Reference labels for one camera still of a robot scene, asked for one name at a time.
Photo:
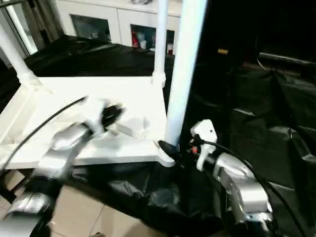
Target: black cloth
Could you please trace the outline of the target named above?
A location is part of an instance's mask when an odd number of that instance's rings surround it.
[[[166,58],[168,103],[174,58]],[[38,76],[150,76],[154,53],[122,45],[62,37],[27,58]],[[301,225],[315,232],[316,87],[313,78],[232,69],[223,58],[198,59],[181,148],[197,121],[211,119],[219,143],[248,160],[275,184]],[[0,106],[19,86],[14,71],[0,75]],[[165,168],[156,162],[75,167],[69,184],[169,234],[209,236],[223,229],[214,214],[217,188],[196,168]],[[300,236],[289,214],[272,195],[285,235]]]

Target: white cabinet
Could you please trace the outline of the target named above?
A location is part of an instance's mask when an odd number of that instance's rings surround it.
[[[116,8],[63,0],[56,6],[65,34],[121,43]]]
[[[55,0],[67,35],[154,50],[158,0]],[[175,53],[182,0],[169,0],[166,53]]]

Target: glass cabinet door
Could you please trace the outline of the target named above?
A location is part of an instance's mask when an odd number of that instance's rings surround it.
[[[132,46],[155,51],[156,28],[131,24]],[[166,54],[173,54],[174,31],[167,31]]]
[[[111,43],[108,20],[72,14],[70,16],[77,36]]]
[[[63,0],[56,0],[56,6],[67,35],[121,43],[116,8]]]
[[[119,28],[123,45],[155,50],[157,14],[118,9]],[[175,54],[180,17],[168,16],[166,54]]]

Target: red object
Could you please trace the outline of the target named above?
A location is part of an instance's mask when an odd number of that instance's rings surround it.
[[[134,48],[139,48],[138,39],[134,31],[132,31],[132,45]]]
[[[192,147],[192,152],[193,152],[193,154],[198,153],[198,148],[197,147]]]

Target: bottle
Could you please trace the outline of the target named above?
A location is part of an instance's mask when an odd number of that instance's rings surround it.
[[[132,31],[132,46],[134,48],[139,48],[138,40],[134,31]]]

